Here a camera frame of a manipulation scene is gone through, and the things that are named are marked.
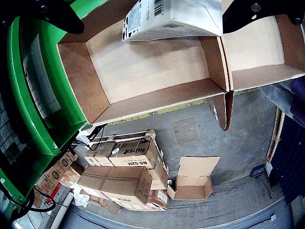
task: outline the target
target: green machine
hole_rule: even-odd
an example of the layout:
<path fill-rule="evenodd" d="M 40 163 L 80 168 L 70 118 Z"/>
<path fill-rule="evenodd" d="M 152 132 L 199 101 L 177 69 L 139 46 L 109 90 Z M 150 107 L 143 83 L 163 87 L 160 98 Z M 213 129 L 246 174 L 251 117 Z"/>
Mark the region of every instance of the green machine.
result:
<path fill-rule="evenodd" d="M 22 2 L 20 8 L 29 14 L 33 6 Z M 62 67 L 57 43 L 66 33 L 62 29 L 82 32 L 83 23 L 79 18 L 104 1 L 77 0 L 71 4 L 76 14 L 62 0 L 38 2 L 39 12 L 33 12 L 36 15 L 27 17 L 17 12 L 9 27 L 1 33 L 5 56 L 0 64 L 3 73 L 0 83 L 0 188 L 10 199 L 1 206 L 7 220 L 12 213 L 15 213 L 13 219 L 22 216 L 20 213 L 25 205 L 31 208 L 35 183 L 66 152 L 78 130 L 86 124 Z"/>

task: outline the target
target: gray floor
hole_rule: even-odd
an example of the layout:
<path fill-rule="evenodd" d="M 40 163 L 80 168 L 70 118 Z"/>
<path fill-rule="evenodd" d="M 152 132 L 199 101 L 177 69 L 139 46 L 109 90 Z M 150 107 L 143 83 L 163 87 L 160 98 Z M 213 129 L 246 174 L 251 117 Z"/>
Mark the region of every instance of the gray floor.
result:
<path fill-rule="evenodd" d="M 275 111 L 276 106 L 256 90 L 234 96 L 232 123 L 227 132 L 216 123 L 208 103 L 106 126 L 104 135 L 155 129 L 170 178 L 177 174 L 180 156 L 221 156 L 221 159 L 212 172 L 213 193 L 207 200 L 171 200 L 170 209 L 162 213 L 123 209 L 113 215 L 91 204 L 87 210 L 138 227 L 203 228 L 231 222 L 265 208 L 282 197 L 280 188 L 273 187 L 274 197 L 270 199 L 262 182 L 248 175 L 254 166 L 265 162 Z M 85 151 L 79 147 L 76 152 L 82 156 Z"/>
<path fill-rule="evenodd" d="M 263 180 L 271 189 L 266 175 Z M 143 228 L 205 228 L 251 215 L 283 196 L 279 186 L 272 187 L 272 190 L 273 198 L 270 199 L 261 180 L 243 177 L 213 186 L 213 193 L 207 200 L 170 200 L 169 210 L 165 212 L 136 212 L 123 208 L 114 215 L 92 204 L 83 209 L 106 219 Z"/>
<path fill-rule="evenodd" d="M 81 208 L 70 206 L 60 229 L 125 229 L 140 228 L 110 221 Z M 291 229 L 293 228 L 290 206 L 286 206 L 284 198 L 265 207 L 264 209 L 226 224 L 207 227 L 206 229 Z"/>
<path fill-rule="evenodd" d="M 276 106 L 256 90 L 234 96 L 231 128 L 226 132 L 212 116 L 208 103 L 204 103 L 108 125 L 104 136 L 155 129 L 156 141 L 164 152 L 170 178 L 177 175 L 180 156 L 221 156 L 211 176 L 213 185 L 219 185 L 247 176 L 253 167 L 265 162 L 275 112 Z M 83 156 L 85 151 L 78 147 L 76 153 Z"/>

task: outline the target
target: concrete floor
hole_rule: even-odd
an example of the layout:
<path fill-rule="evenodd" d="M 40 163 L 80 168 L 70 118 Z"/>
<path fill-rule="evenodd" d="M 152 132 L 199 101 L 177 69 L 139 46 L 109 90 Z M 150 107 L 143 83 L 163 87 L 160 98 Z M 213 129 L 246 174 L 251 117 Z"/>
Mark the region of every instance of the concrete floor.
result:
<path fill-rule="evenodd" d="M 256 90 L 234 96 L 232 123 L 227 132 L 216 123 L 208 103 L 106 126 L 104 135 L 155 129 L 170 178 L 177 174 L 180 156 L 221 156 L 221 159 L 212 172 L 213 193 L 207 200 L 171 200 L 169 211 L 162 213 L 123 209 L 113 215 L 94 205 L 88 205 L 87 210 L 146 228 L 198 228 L 240 219 L 268 206 L 282 197 L 279 187 L 273 187 L 274 198 L 270 199 L 261 181 L 248 175 L 253 167 L 265 162 L 275 111 L 276 106 Z M 83 156 L 85 151 L 78 147 L 76 153 Z"/>
<path fill-rule="evenodd" d="M 266 175 L 263 180 L 268 185 Z M 119 223 L 141 228 L 193 229 L 232 222 L 255 213 L 280 199 L 280 187 L 272 187 L 270 199 L 261 180 L 243 177 L 225 184 L 213 186 L 213 193 L 206 200 L 171 200 L 169 210 L 164 212 L 129 211 L 122 208 L 114 215 L 104 208 L 88 204 L 86 208 L 98 216 Z"/>
<path fill-rule="evenodd" d="M 156 142 L 164 152 L 163 159 L 169 167 L 171 179 L 177 175 L 180 156 L 221 156 L 211 175 L 213 185 L 219 185 L 245 177 L 253 167 L 265 162 L 275 111 L 276 106 L 260 90 L 256 90 L 234 96 L 232 123 L 226 132 L 212 116 L 208 103 L 201 103 L 107 125 L 104 136 L 155 129 Z M 175 135 L 177 130 L 182 134 Z M 85 154 L 82 147 L 76 148 L 75 152 L 79 156 Z"/>

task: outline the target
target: barcode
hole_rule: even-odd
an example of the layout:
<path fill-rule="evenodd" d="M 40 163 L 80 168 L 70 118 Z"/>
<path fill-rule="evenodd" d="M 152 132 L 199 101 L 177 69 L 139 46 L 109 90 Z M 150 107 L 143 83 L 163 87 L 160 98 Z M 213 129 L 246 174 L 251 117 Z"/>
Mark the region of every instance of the barcode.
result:
<path fill-rule="evenodd" d="M 162 13 L 164 0 L 154 0 L 154 16 L 158 16 Z"/>

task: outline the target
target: wooden pallet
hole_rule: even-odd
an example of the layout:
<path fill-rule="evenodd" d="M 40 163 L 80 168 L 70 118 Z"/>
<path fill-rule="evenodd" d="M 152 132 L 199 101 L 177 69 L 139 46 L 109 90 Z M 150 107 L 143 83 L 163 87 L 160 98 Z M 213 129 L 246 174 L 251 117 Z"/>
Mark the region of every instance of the wooden pallet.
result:
<path fill-rule="evenodd" d="M 118 134 L 118 135 L 110 135 L 110 136 L 104 136 L 102 137 L 96 137 L 95 139 L 93 139 L 92 142 L 89 142 L 88 145 L 91 147 L 94 144 L 97 144 L 100 139 L 100 143 L 105 143 L 105 142 L 115 142 L 115 143 L 119 143 L 119 142 L 127 142 L 127 141 L 133 141 L 133 140 L 137 140 L 143 137 L 150 137 L 153 141 L 153 143 L 155 144 L 159 154 L 160 150 L 157 146 L 156 143 L 156 133 L 154 131 L 154 129 L 149 129 L 149 130 L 145 130 L 145 131 L 140 131 L 140 132 L 133 132 L 133 133 L 126 133 L 126 134 Z"/>

